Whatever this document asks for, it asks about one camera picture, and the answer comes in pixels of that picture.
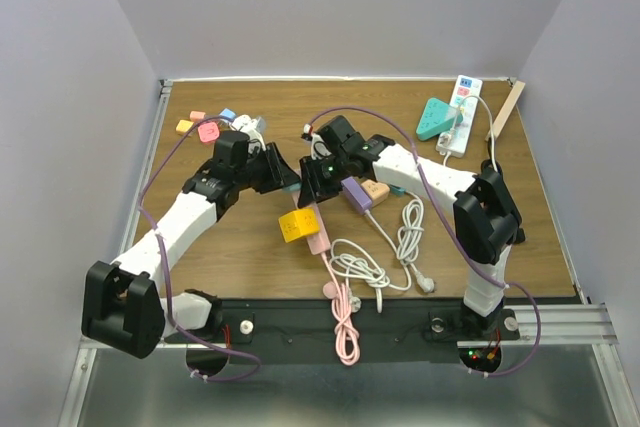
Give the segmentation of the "pink power strip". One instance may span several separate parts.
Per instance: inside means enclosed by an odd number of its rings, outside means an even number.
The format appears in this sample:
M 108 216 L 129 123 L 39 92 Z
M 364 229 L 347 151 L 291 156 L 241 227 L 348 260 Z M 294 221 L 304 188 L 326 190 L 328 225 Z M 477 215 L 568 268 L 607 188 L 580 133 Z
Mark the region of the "pink power strip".
M 323 219 L 321 217 L 319 208 L 316 204 L 311 204 L 309 207 L 314 210 L 317 220 L 319 222 L 320 231 L 317 234 L 311 235 L 309 237 L 302 238 L 304 239 L 309 247 L 309 250 L 312 255 L 320 255 L 324 252 L 327 252 L 330 249 L 330 239 L 324 225 Z

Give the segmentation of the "purple power strip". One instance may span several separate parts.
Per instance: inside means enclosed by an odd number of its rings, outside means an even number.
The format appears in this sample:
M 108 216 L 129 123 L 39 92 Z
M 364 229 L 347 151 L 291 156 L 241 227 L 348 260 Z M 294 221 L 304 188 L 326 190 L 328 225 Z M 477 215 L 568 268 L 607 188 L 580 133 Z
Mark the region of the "purple power strip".
M 372 199 L 355 178 L 348 177 L 343 179 L 341 186 L 344 196 L 360 215 L 364 215 L 372 208 Z

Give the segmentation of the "peach cube plug adapter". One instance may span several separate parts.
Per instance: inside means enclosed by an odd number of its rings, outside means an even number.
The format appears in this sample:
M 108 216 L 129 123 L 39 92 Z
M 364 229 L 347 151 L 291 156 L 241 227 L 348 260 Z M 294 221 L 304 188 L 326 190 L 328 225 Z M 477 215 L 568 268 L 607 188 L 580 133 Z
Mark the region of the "peach cube plug adapter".
M 376 207 L 384 202 L 389 194 L 390 188 L 387 184 L 367 179 L 361 183 L 361 187 L 371 200 L 372 206 Z

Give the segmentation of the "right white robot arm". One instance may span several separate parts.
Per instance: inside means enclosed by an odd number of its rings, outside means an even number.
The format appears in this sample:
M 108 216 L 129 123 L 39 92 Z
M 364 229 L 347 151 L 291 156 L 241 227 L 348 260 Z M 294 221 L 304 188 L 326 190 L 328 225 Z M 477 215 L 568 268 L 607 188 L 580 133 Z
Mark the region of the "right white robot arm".
M 386 136 L 364 138 L 343 115 L 319 129 L 305 125 L 302 137 L 323 143 L 324 152 L 300 160 L 299 207 L 336 197 L 348 177 L 400 187 L 429 200 L 470 268 L 461 328 L 482 337 L 497 326 L 507 287 L 506 261 L 522 222 L 500 172 L 491 165 L 479 173 L 456 170 Z

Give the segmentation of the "yellow cube plug adapter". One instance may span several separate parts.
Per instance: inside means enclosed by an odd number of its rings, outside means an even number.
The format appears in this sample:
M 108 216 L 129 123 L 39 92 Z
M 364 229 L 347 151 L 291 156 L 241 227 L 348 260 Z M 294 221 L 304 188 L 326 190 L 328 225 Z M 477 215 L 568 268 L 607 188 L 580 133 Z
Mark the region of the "yellow cube plug adapter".
M 317 216 L 311 208 L 295 209 L 286 213 L 278 219 L 278 225 L 285 243 L 309 237 L 320 231 Z

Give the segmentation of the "teal cube plug adapter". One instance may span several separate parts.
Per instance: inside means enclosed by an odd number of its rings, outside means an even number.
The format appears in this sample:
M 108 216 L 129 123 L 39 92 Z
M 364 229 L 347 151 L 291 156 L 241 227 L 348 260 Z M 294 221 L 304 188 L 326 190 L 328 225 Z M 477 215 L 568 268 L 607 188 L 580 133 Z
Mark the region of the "teal cube plug adapter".
M 299 182 L 294 183 L 292 185 L 289 186 L 285 186 L 282 188 L 283 192 L 289 193 L 289 194 L 295 194 L 297 192 L 299 192 L 301 189 L 301 184 Z

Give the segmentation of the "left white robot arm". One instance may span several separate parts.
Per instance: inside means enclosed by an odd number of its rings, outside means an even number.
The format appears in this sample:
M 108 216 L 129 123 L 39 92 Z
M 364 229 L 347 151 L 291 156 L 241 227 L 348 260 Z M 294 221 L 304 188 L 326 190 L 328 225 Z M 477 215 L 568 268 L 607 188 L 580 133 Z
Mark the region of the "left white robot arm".
M 191 245 L 252 189 L 259 194 L 299 183 L 276 144 L 264 146 L 242 132 L 225 132 L 213 155 L 187 179 L 173 205 L 114 261 L 87 272 L 81 331 L 136 358 L 147 357 L 180 330 L 199 340 L 222 329 L 219 301 L 199 291 L 173 295 L 170 270 Z

